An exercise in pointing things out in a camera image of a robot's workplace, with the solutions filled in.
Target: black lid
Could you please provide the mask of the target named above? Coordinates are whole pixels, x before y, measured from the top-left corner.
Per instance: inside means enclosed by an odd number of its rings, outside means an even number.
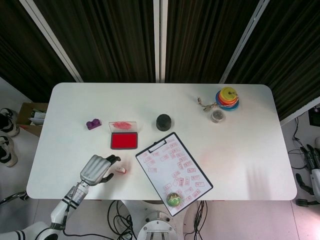
[[[162,132],[171,128],[171,118],[167,114],[161,114],[156,119],[156,128]]]

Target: cardboard box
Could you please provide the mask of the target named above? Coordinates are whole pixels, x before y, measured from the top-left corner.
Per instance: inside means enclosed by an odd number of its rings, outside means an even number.
[[[16,123],[23,128],[24,130],[32,133],[40,137],[42,126],[32,126],[30,125],[31,114],[33,109],[37,109],[39,111],[47,111],[48,103],[38,103],[38,102],[24,102],[20,108],[18,119]]]

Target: transparent lid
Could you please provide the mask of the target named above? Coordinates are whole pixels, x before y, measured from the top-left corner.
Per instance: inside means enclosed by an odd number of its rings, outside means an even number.
[[[113,121],[109,122],[111,133],[137,133],[137,122],[135,121]]]
[[[226,118],[225,114],[220,110],[214,110],[212,115],[211,115],[211,120],[214,123],[220,123]]]

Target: white robot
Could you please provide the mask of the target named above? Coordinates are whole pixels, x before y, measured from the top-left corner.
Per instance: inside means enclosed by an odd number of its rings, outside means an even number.
[[[44,222],[37,222],[24,230],[0,234],[0,240],[57,240],[60,232],[66,228],[67,219],[88,194],[89,187],[108,182],[114,174],[111,173],[107,177],[104,175],[111,165],[120,160],[120,157],[115,155],[107,158],[93,155],[80,173],[81,182],[73,186],[52,211],[50,226]],[[177,234],[183,235],[185,212],[180,214],[180,219],[173,219],[163,204],[148,208],[148,203],[134,202],[124,204],[133,212],[131,215],[137,240],[177,240]]]
[[[301,152],[304,154],[305,168],[309,171],[311,177],[312,187],[307,186],[299,173],[295,174],[295,178],[300,188],[315,197],[316,201],[307,201],[306,199],[296,199],[295,203],[301,207],[308,207],[309,205],[320,204],[320,148],[313,148],[311,145],[306,145],[307,149],[303,146],[300,147]]]

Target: small jar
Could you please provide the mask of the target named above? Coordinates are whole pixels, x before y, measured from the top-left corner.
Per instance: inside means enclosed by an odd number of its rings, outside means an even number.
[[[223,120],[225,120],[225,118],[226,116],[224,112],[221,111],[220,109],[214,110],[211,114],[211,120],[216,124],[222,122]]]

